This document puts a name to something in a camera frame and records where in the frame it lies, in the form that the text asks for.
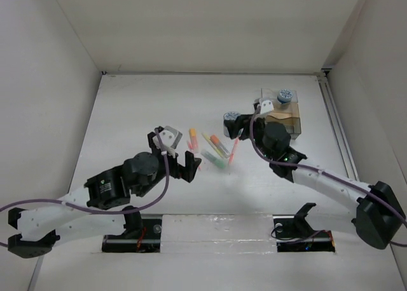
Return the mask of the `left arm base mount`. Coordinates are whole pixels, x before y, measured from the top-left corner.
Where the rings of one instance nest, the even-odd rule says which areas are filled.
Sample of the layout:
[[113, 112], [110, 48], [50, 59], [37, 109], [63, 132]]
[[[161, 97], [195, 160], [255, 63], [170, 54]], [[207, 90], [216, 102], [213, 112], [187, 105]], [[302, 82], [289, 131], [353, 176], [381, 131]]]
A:
[[144, 215], [140, 212], [124, 215], [124, 232], [104, 235], [104, 253], [159, 253], [163, 215]]

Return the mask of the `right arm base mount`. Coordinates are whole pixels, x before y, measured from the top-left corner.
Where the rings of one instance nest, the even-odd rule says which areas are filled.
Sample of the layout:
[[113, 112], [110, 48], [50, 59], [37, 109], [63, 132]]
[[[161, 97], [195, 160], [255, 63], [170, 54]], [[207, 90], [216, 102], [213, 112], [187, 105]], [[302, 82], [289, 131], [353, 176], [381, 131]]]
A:
[[277, 251], [331, 252], [335, 242], [330, 230], [314, 230], [306, 221], [315, 203], [305, 203], [294, 215], [274, 215], [270, 236], [277, 241]]

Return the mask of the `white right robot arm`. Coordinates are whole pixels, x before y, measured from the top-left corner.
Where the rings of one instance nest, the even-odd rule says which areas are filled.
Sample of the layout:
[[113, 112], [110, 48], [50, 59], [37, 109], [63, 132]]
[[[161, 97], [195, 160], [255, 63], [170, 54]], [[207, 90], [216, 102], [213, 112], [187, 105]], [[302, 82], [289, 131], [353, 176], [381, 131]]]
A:
[[255, 103], [252, 114], [224, 114], [227, 137], [249, 139], [258, 156], [278, 177], [313, 189], [344, 206], [349, 211], [346, 219], [327, 216], [333, 229], [355, 234], [379, 250], [393, 243], [400, 227], [406, 225], [406, 214], [392, 188], [381, 181], [367, 184], [352, 180], [313, 164], [291, 147], [291, 136], [283, 124], [265, 120], [272, 111], [273, 104], [262, 100]]

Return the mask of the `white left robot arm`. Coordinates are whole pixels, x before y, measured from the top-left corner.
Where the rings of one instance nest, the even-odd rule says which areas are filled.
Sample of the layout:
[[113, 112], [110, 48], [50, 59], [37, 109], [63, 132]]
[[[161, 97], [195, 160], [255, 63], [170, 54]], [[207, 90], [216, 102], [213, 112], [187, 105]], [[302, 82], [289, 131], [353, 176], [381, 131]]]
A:
[[5, 207], [8, 224], [17, 230], [5, 245], [9, 252], [23, 259], [45, 255], [55, 246], [97, 235], [142, 241], [147, 229], [141, 211], [157, 204], [161, 193], [144, 206], [133, 206], [131, 197], [143, 197], [164, 181], [164, 191], [171, 178], [190, 183], [202, 160], [192, 152], [178, 162], [178, 135], [157, 128], [148, 134], [150, 150], [140, 152], [122, 164], [90, 177], [85, 184], [57, 200], [33, 199], [40, 206], [22, 208], [24, 201]]

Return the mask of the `blue round putty jar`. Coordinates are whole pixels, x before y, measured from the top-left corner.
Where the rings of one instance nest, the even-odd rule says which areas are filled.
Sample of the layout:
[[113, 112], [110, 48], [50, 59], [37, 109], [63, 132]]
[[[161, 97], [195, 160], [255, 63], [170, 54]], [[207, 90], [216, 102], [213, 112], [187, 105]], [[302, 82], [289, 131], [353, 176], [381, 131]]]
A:
[[227, 121], [235, 121], [239, 116], [240, 113], [236, 111], [228, 111], [223, 115], [223, 133], [226, 137], [230, 138], [230, 134], [225, 123]]

